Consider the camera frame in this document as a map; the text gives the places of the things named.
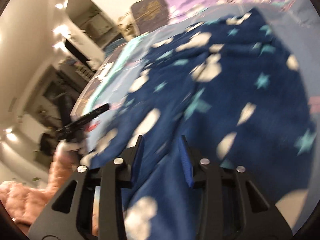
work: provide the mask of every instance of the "blue gripper pad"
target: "blue gripper pad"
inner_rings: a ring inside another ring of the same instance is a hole
[[[142,157],[143,157],[143,151],[144,151],[144,138],[143,138],[143,136],[139,136],[138,141],[137,141],[133,151],[136,151],[136,153],[135,153],[135,158],[132,163],[131,182],[132,182],[132,184],[135,184],[138,179],[140,166],[141,166],[141,162],[142,162]]]
[[[179,152],[180,152],[184,177],[186,179],[186,182],[188,183],[188,186],[192,188],[194,185],[193,167],[190,161],[187,146],[185,145],[182,137],[179,138]]]

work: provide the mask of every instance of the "silver screw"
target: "silver screw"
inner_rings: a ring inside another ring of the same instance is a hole
[[[209,161],[209,159],[207,159],[207,158],[203,158],[203,159],[200,160],[200,163],[201,163],[202,165],[208,165],[208,164],[210,163],[210,161]]]
[[[120,165],[120,164],[122,164],[123,163],[123,159],[122,158],[115,158],[114,160],[113,160],[113,163],[114,164],[117,164],[117,165]]]
[[[238,166],[237,167],[237,171],[240,173],[244,173],[245,172],[245,167],[244,166]]]
[[[80,172],[80,173],[83,173],[87,170],[87,167],[84,166],[84,165],[81,165],[77,168],[77,171]]]

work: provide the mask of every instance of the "light blue bed sheet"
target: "light blue bed sheet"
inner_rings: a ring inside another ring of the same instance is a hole
[[[159,28],[141,40],[139,46],[131,53],[124,68],[118,72],[118,76],[114,78],[96,100],[96,106],[104,103],[116,105],[121,102],[145,65],[143,57],[152,44],[181,33],[192,23],[218,19],[228,14],[243,15],[253,7],[259,9],[266,21],[271,25],[276,36],[280,37],[283,44],[295,54],[300,63],[307,95],[312,98],[320,96],[320,18],[309,0],[296,0],[284,7],[253,3],[213,6],[183,22]],[[109,110],[96,119],[100,123],[95,130],[90,132],[87,139],[89,151],[95,148],[97,141],[105,134],[104,131],[116,111],[117,109]],[[320,114],[313,112],[313,118],[316,124],[319,125]],[[306,222],[320,199],[320,187],[318,186],[320,178],[320,145],[317,142],[308,197],[300,218],[293,228],[293,233],[296,233]]]

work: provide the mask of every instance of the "blanket with star pattern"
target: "blanket with star pattern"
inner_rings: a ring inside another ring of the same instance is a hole
[[[308,187],[316,132],[299,63],[256,9],[193,24],[144,60],[91,160],[101,167],[145,137],[138,182],[122,191],[128,239],[195,239],[200,192],[185,181],[180,135],[223,167],[244,166],[274,202]]]

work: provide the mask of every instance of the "navy blue blanket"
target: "navy blue blanket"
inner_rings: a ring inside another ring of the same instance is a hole
[[[275,202],[308,187],[316,133],[299,63],[256,9],[196,23],[154,44],[145,62],[91,162],[145,137],[138,182],[122,191],[129,239],[195,239],[200,192],[185,181],[182,134],[211,161],[245,166]]]

